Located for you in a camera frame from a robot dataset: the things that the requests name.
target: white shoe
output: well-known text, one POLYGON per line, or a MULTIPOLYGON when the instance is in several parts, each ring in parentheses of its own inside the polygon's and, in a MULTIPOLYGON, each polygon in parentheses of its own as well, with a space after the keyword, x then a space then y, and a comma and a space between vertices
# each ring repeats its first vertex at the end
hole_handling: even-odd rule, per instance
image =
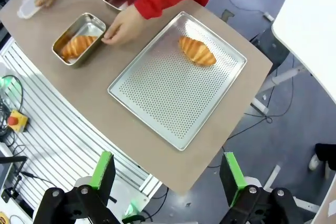
POLYGON ((328 161, 325 163, 325 169, 324 169, 324 178, 328 180, 330 178, 330 172, 331 169, 329 168, 328 161))
POLYGON ((316 154, 314 154, 309 162, 309 169, 310 170, 316 170, 316 168, 319 166, 319 164, 321 163, 321 161, 319 160, 319 158, 317 157, 316 154))

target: screw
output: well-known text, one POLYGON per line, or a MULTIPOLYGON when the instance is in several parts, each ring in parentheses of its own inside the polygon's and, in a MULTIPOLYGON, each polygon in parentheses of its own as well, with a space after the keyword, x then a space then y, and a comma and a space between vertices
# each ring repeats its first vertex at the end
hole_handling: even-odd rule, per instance
POLYGON ((278 194, 279 196, 281 196, 281 197, 282 197, 283 195, 285 195, 285 193, 284 193, 283 190, 278 190, 277 194, 278 194))
POLYGON ((255 194, 257 192, 257 189, 254 188, 254 187, 250 187, 250 189, 248 191, 252 194, 255 194))
POLYGON ((86 187, 84 187, 80 192, 82 194, 87 194, 88 193, 88 189, 86 187))
POLYGON ((52 196, 53 196, 53 197, 57 197, 58 195, 59 195, 59 191, 56 190, 56 191, 53 191, 53 192, 52 192, 52 196))

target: gray floor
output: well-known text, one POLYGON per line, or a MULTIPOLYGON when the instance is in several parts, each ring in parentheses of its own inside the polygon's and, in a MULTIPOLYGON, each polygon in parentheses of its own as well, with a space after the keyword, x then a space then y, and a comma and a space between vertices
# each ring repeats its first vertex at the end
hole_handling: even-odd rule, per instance
MULTIPOLYGON (((284 2, 284 0, 232 1, 241 8, 267 11, 274 17, 277 16, 284 2)), ((259 11, 238 9, 229 0, 209 0, 206 7, 218 17, 221 17, 226 9, 234 13, 235 16, 229 18, 228 24, 247 39, 269 26, 269 22, 259 11)), ((280 66, 279 73, 291 66, 292 55, 280 66)), ((281 114, 286 110, 291 92, 290 81, 275 88, 269 106, 270 114, 281 114)), ((268 98, 269 91, 265 92, 265 95, 268 98)), ((244 175, 256 177, 264 184, 275 165, 279 164, 282 170, 274 183, 275 186, 287 187, 298 198, 321 204, 331 180, 323 179, 322 166, 316 172, 310 173, 307 164, 313 154, 315 143, 336 143, 334 139, 336 128, 333 123, 335 118, 335 104, 314 77, 307 72, 294 79, 293 102, 286 115, 274 118, 272 124, 265 121, 260 123, 228 140, 224 147, 226 151, 235 153, 244 175)), ((259 120, 259 118, 245 116, 233 134, 259 120)), ((218 165, 221 155, 220 151, 211 165, 218 165)), ((219 223, 228 210, 228 205, 218 173, 219 168, 208 168, 183 197, 170 191, 164 206, 153 218, 154 221, 219 223)), ((166 188, 162 186, 156 196, 163 195, 165 190, 166 188)), ((153 214, 162 201, 163 199, 152 199, 146 210, 153 214)), ((310 217, 307 213, 304 213, 304 216, 306 219, 310 217)))

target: croissant in metal container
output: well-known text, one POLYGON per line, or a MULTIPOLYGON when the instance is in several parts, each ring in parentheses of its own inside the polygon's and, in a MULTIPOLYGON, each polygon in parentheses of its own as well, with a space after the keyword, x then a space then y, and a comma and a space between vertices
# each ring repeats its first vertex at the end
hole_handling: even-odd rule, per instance
POLYGON ((62 49, 61 55, 65 60, 79 57, 95 40, 94 36, 78 36, 73 38, 62 49))
POLYGON ((211 66, 216 63, 215 56, 203 42, 181 36, 178 43, 185 55, 196 64, 211 66))

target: green tape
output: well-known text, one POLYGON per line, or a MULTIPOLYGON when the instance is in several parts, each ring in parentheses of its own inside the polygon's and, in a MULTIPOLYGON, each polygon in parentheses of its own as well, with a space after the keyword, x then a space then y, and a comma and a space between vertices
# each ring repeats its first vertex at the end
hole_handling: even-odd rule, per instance
POLYGON ((226 160, 227 160, 227 162, 230 166, 230 170, 232 172, 232 175, 233 175, 233 177, 235 179, 235 182, 236 182, 236 185, 237 185, 237 191, 236 191, 236 194, 235 194, 234 199, 233 199, 233 201, 231 203, 231 206, 230 206, 230 207, 232 207, 237 200, 237 197, 239 195, 239 191, 243 190, 247 186, 247 183, 245 181, 243 173, 241 172, 242 170, 240 170, 240 167, 238 165, 238 162, 237 162, 233 152, 226 152, 226 153, 224 153, 224 155, 225 155, 226 160))
POLYGON ((89 186, 91 186, 93 189, 98 190, 100 188, 101 181, 112 156, 113 155, 110 152, 103 152, 100 155, 99 161, 96 165, 96 169, 94 170, 95 172, 93 173, 93 176, 91 177, 91 181, 89 183, 89 186))

